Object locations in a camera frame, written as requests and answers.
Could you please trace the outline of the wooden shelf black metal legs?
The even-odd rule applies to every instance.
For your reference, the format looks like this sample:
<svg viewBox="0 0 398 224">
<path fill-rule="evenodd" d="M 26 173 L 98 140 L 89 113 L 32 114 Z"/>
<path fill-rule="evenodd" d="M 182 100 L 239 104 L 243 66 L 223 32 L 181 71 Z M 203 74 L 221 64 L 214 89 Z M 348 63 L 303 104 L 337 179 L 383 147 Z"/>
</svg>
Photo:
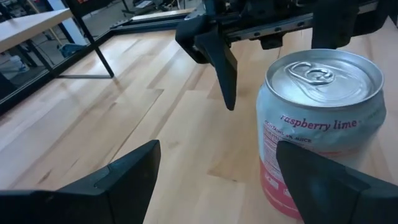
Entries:
<svg viewBox="0 0 398 224">
<path fill-rule="evenodd" d="M 68 5 L 67 9 L 61 9 L 50 12 L 43 12 L 38 14 L 33 14 L 30 16 L 17 17 L 13 19 L 8 19 L 0 23 L 0 53 L 4 52 L 10 48 L 13 48 L 23 42 L 30 42 L 30 39 L 35 35 L 51 29 L 52 27 L 62 23 L 63 21 L 75 18 L 77 24 L 81 27 L 83 33 L 86 35 L 89 44 L 78 53 L 67 58 L 62 63 L 57 66 L 51 67 L 46 59 L 44 59 L 41 54 L 36 53 L 37 58 L 42 62 L 42 64 L 48 70 L 48 74 L 56 78 L 92 78 L 92 79 L 102 79 L 102 78 L 113 78 L 114 72 L 112 71 L 109 63 L 106 61 L 104 55 L 100 51 L 100 41 L 102 38 L 94 39 L 94 37 L 89 32 L 86 24 L 83 22 L 82 13 L 80 7 L 78 6 L 77 0 L 65 0 Z M 81 58 L 85 57 L 90 52 L 95 51 L 99 57 L 104 68 L 108 72 L 107 75 L 64 75 L 63 72 L 69 67 L 77 63 Z"/>
</svg>

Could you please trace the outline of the red silver sparkling water can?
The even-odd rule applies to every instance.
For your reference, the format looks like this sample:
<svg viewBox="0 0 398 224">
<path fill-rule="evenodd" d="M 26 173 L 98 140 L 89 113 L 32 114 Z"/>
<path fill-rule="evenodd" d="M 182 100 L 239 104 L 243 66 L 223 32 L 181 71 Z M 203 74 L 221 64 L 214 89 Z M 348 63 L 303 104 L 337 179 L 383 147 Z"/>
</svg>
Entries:
<svg viewBox="0 0 398 224">
<path fill-rule="evenodd" d="M 262 190 L 270 204 L 300 214 L 277 159 L 281 140 L 357 169 L 386 118 L 384 77 L 370 60 L 333 49 L 311 49 L 277 59 L 257 100 Z"/>
</svg>

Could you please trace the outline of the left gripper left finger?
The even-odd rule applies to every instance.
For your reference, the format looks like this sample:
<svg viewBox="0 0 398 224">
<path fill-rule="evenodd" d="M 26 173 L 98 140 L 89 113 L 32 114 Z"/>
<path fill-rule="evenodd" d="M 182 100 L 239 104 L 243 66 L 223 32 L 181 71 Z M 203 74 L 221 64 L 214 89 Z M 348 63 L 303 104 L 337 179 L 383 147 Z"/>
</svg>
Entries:
<svg viewBox="0 0 398 224">
<path fill-rule="evenodd" d="M 0 224 L 143 224 L 160 158 L 151 140 L 58 190 L 0 190 Z"/>
</svg>

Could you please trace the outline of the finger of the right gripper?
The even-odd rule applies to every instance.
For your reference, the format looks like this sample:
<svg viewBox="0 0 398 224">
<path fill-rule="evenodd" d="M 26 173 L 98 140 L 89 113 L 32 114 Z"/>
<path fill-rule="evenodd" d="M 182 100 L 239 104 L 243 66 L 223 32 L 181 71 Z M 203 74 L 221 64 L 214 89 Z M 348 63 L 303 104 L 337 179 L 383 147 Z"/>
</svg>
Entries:
<svg viewBox="0 0 398 224">
<path fill-rule="evenodd" d="M 238 63 L 220 25 L 208 16 L 182 21 L 177 25 L 175 41 L 196 63 L 209 63 L 215 68 L 224 103 L 228 110 L 234 110 Z"/>
<path fill-rule="evenodd" d="M 312 48 L 337 49 L 347 45 L 358 12 L 358 0 L 318 0 L 313 8 Z"/>
</svg>

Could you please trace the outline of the black aluminium table frame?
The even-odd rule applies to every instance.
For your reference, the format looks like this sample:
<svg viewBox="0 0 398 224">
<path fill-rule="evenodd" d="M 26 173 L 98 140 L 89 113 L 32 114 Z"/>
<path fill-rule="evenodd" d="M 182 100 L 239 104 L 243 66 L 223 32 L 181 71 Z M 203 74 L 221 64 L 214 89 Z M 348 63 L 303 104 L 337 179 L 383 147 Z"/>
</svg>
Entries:
<svg viewBox="0 0 398 224">
<path fill-rule="evenodd" d="M 121 22 L 111 27 L 109 31 L 94 39 L 88 31 L 86 25 L 83 25 L 83 32 L 89 38 L 89 44 L 84 46 L 77 53 L 66 58 L 61 63 L 49 67 L 46 72 L 42 72 L 39 76 L 33 80 L 22 85 L 17 90 L 13 91 L 9 95 L 1 98 L 0 100 L 0 116 L 7 113 L 13 107 L 24 101 L 30 95 L 35 93 L 37 90 L 42 88 L 48 82 L 55 78 L 71 78 L 71 79 L 107 79 L 113 78 L 114 72 L 109 66 L 108 61 L 100 51 L 100 46 L 107 40 L 115 35 L 124 34 L 135 34 L 135 33 L 146 33 L 163 30 L 174 30 L 177 24 L 185 19 L 191 18 L 194 13 L 198 12 L 199 8 L 182 9 L 177 11 L 159 12 L 155 14 L 149 14 L 144 16 L 133 17 L 126 22 Z M 96 52 L 101 63 L 108 72 L 107 75 L 64 75 L 63 72 L 74 66 L 81 59 L 86 57 L 92 52 Z"/>
</svg>

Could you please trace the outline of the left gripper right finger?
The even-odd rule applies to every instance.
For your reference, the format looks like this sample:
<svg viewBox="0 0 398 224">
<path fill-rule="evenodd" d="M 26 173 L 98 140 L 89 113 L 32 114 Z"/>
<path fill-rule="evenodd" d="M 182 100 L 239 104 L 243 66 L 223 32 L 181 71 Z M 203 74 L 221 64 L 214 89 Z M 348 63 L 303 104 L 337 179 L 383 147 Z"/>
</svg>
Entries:
<svg viewBox="0 0 398 224">
<path fill-rule="evenodd" d="M 304 224 L 398 224 L 398 185 L 287 141 L 276 158 Z"/>
</svg>

